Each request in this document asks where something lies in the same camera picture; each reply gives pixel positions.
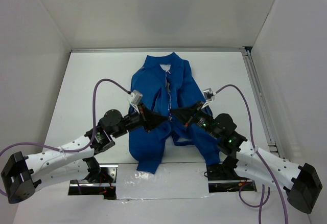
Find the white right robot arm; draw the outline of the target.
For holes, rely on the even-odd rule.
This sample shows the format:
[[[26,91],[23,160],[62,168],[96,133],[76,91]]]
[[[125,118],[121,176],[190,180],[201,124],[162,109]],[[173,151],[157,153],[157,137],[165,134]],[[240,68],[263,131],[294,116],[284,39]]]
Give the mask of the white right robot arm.
[[[322,191],[316,169],[305,163],[299,165],[267,152],[237,133],[229,114],[213,117],[197,104],[171,110],[185,127],[197,125],[210,136],[219,139],[217,147],[227,157],[223,173],[228,179],[237,176],[275,187],[287,195],[288,203],[302,213],[310,214]]]

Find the blue zip jacket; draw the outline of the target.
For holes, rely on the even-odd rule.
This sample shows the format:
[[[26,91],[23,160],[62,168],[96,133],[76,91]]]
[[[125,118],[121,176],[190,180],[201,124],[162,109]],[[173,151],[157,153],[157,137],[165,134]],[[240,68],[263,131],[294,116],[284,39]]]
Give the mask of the blue zip jacket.
[[[156,172],[169,137],[175,146],[196,146],[207,165],[220,163],[219,141],[195,124],[184,127],[171,114],[173,109],[205,102],[187,60],[176,53],[147,56],[143,66],[132,76],[130,89],[142,94],[146,108],[168,118],[151,132],[143,128],[130,132],[129,152],[138,161],[138,171]]]

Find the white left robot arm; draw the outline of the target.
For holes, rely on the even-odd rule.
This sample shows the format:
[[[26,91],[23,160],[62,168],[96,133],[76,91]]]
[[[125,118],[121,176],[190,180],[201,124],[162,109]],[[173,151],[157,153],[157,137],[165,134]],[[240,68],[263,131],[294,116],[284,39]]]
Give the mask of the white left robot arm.
[[[94,129],[60,147],[49,147],[37,154],[12,154],[1,171],[8,202],[17,204],[64,181],[99,180],[102,170],[95,155],[113,147],[115,138],[139,128],[150,132],[168,119],[142,103],[137,108],[138,111],[125,116],[116,109],[108,110]]]

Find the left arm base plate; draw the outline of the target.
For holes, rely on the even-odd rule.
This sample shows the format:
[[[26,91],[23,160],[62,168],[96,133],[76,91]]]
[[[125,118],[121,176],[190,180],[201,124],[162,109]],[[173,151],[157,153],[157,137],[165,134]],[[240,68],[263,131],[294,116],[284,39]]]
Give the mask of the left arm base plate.
[[[74,162],[82,175],[69,182],[68,195],[101,195],[104,199],[116,199],[118,165],[100,164],[94,158]]]

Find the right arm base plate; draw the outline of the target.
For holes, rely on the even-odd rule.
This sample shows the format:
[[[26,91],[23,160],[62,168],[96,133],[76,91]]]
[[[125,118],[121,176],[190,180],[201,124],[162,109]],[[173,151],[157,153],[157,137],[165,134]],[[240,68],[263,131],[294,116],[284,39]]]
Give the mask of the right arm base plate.
[[[203,175],[208,180],[209,193],[256,191],[252,180],[238,176],[233,169],[222,163],[207,165]]]

